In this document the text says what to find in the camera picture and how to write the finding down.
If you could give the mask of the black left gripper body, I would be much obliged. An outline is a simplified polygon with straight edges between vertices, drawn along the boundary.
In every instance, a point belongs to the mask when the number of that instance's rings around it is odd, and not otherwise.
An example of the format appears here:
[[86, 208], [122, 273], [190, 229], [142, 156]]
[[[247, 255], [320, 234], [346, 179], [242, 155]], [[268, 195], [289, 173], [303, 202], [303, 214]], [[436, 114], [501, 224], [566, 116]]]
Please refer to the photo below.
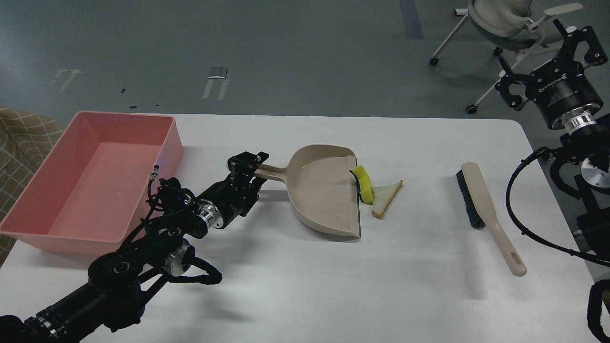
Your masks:
[[196, 197], [197, 215], [207, 227], [226, 228], [236, 217], [245, 217], [259, 199], [262, 179], [227, 176]]

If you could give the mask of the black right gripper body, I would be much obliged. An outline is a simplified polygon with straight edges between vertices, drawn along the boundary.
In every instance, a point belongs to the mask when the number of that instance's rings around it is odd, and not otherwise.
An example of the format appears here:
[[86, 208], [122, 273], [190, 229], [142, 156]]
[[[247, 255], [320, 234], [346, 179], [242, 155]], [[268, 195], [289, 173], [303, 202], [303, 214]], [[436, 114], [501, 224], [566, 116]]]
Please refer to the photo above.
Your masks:
[[565, 127], [566, 117], [575, 117], [584, 111], [596, 114], [603, 101], [585, 76], [585, 67], [579, 61], [566, 66], [555, 66], [548, 61], [531, 72], [535, 82], [529, 84], [529, 99], [534, 102], [550, 130]]

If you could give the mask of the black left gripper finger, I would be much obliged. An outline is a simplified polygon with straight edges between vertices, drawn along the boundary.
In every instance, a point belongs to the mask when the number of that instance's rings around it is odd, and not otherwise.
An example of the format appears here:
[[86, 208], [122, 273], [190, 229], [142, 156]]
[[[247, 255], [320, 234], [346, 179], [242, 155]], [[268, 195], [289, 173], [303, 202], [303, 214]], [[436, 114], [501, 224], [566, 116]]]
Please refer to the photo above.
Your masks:
[[251, 179], [255, 171], [255, 154], [240, 153], [227, 160], [230, 179]]
[[264, 184], [266, 182], [265, 178], [255, 176], [255, 172], [268, 158], [269, 154], [263, 151], [251, 156], [248, 162], [248, 177], [251, 179], [252, 184]]

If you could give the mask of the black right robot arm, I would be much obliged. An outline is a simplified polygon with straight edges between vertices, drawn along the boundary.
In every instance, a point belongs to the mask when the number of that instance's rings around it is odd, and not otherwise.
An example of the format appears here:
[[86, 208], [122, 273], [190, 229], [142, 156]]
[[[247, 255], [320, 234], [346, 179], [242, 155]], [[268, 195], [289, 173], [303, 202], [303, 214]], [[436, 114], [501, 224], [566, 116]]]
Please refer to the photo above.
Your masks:
[[[512, 174], [506, 189], [506, 208], [521, 234], [558, 251], [604, 267], [609, 266], [609, 209], [600, 208], [597, 194], [609, 194], [609, 116], [595, 119], [603, 102], [585, 75], [588, 67], [608, 62], [590, 26], [567, 29], [553, 21], [563, 38], [555, 57], [528, 74], [513, 72], [503, 57], [503, 76], [495, 84], [503, 101], [519, 111], [533, 102], [550, 130], [565, 130], [560, 146], [536, 149]], [[586, 212], [577, 217], [578, 228], [589, 252], [551, 243], [534, 234], [514, 214], [510, 195], [517, 176], [538, 159], [553, 158], [549, 175], [560, 191], [581, 200]]]

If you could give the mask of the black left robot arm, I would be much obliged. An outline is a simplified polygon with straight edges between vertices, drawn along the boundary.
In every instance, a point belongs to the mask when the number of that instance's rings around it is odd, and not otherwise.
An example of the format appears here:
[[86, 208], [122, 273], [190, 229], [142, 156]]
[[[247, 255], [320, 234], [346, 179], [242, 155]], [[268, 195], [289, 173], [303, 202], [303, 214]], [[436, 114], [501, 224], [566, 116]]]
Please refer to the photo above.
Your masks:
[[186, 236], [202, 239], [211, 228], [226, 228], [246, 216], [265, 183], [255, 172], [266, 152], [242, 152], [227, 161], [227, 177], [195, 196], [176, 178], [159, 179], [150, 172], [150, 210], [120, 247], [98, 257], [88, 269], [89, 280], [55, 304], [22, 321], [1, 317], [3, 343], [78, 343], [100, 326], [112, 332], [140, 323], [145, 306], [166, 283], [214, 285], [222, 273], [196, 256]]

